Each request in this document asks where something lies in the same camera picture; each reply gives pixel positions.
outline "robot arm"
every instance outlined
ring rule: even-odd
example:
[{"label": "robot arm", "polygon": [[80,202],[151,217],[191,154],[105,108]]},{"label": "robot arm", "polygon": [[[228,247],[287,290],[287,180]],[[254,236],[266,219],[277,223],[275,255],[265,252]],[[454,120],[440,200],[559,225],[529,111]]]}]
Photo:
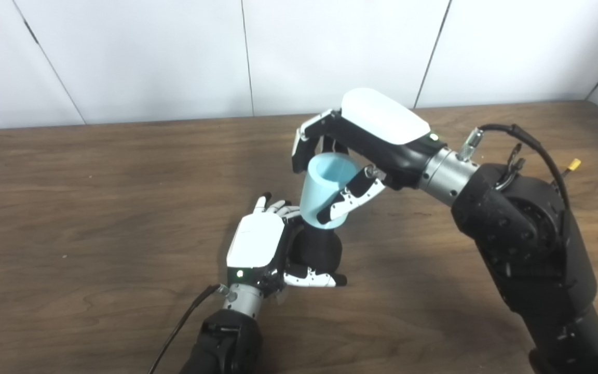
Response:
[{"label": "robot arm", "polygon": [[257,318],[264,299],[285,286],[343,285],[342,275],[316,274],[306,266],[288,263],[289,244],[303,223],[299,206],[288,201],[267,206],[269,198],[270,194],[261,196],[253,213],[239,222],[226,257],[228,286],[218,289],[225,295],[223,308],[202,323],[180,374],[253,372],[263,341]]},{"label": "robot arm", "polygon": [[[470,157],[489,130],[504,131],[537,151],[555,181],[519,174],[520,145],[507,164],[473,163]],[[474,239],[503,300],[523,317],[536,344],[529,355],[534,371],[598,373],[595,276],[563,178],[536,139],[516,125],[484,125],[455,152],[425,121],[365,88],[347,93],[341,111],[320,114],[297,130],[294,172],[306,168],[320,137],[373,165],[358,173],[318,219],[328,222],[352,211],[384,185],[424,190],[451,208],[458,229]]]}]

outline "cable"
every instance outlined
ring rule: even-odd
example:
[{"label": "cable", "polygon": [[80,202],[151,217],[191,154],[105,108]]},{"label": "cable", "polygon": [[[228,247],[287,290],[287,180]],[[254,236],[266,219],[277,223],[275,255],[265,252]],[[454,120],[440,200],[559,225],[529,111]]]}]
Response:
[{"label": "cable", "polygon": [[221,286],[220,284],[214,284],[211,286],[207,286],[207,288],[204,291],[202,291],[202,293],[200,293],[195,298],[195,300],[193,300],[193,303],[188,307],[188,310],[185,313],[183,313],[183,315],[181,316],[179,323],[176,324],[175,329],[173,329],[172,332],[170,333],[170,336],[168,336],[168,340],[166,340],[166,342],[161,347],[161,351],[158,352],[158,355],[156,356],[156,359],[154,360],[152,367],[149,368],[149,371],[147,372],[147,374],[154,374],[154,371],[156,371],[156,367],[158,366],[158,363],[160,362],[161,358],[163,358],[163,355],[166,353],[166,350],[168,350],[170,343],[172,343],[172,341],[176,337],[176,334],[179,333],[179,331],[181,330],[181,327],[183,327],[183,324],[186,323],[186,320],[191,315],[193,310],[195,310],[195,308],[197,308],[198,305],[200,305],[202,303],[202,301],[204,301],[206,298],[208,298],[212,293],[216,292],[216,290],[218,290],[218,288],[220,286]]},{"label": "cable", "polygon": [[531,149],[534,149],[539,156],[543,159],[546,166],[550,170],[551,175],[555,179],[555,184],[558,185],[558,191],[560,192],[560,196],[562,197],[562,201],[564,201],[564,208],[565,210],[571,209],[571,204],[569,203],[569,195],[567,194],[567,186],[564,184],[564,178],[562,177],[562,173],[558,169],[557,165],[555,165],[555,161],[551,158],[550,154],[541,146],[539,140],[532,137],[528,132],[525,132],[520,126],[518,125],[498,125],[498,124],[488,124],[479,126],[479,129],[482,131],[501,131],[506,132],[508,135],[515,137],[516,139],[524,142],[529,146]]}]

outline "table surface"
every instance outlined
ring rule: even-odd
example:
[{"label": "table surface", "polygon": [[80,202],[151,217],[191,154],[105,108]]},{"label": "table surface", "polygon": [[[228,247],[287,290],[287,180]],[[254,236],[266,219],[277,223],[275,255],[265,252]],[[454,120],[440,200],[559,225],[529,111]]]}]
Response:
[{"label": "table surface", "polygon": [[[417,113],[454,148],[477,125],[518,123],[556,163],[581,158],[567,186],[598,277],[598,107]],[[255,198],[298,200],[290,149],[306,118],[0,130],[0,372],[146,372],[193,298],[225,279]],[[475,161],[503,163],[513,145],[487,135]],[[525,153],[524,174],[549,178]],[[524,325],[446,207],[387,190],[338,231],[348,286],[265,303],[258,372],[532,372]],[[221,303],[198,308],[158,372],[178,371]]]}]

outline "yellow connector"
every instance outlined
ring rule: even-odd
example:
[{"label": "yellow connector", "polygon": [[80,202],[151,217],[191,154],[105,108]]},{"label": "yellow connector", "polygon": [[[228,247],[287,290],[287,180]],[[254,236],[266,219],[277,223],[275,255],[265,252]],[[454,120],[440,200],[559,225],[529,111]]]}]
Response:
[{"label": "yellow connector", "polygon": [[581,166],[581,161],[577,158],[574,158],[574,161],[572,161],[572,163],[569,164],[569,166],[567,166],[567,170],[574,171],[578,168],[578,166]]}]

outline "light blue cup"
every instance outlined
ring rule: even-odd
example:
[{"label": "light blue cup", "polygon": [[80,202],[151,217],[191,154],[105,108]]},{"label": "light blue cup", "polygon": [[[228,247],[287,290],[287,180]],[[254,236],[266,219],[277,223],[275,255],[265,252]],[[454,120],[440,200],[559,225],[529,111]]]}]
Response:
[{"label": "light blue cup", "polygon": [[326,152],[311,158],[301,193],[301,216],[309,225],[333,229],[345,222],[347,215],[323,225],[317,214],[342,190],[359,171],[357,162],[347,154]]}]

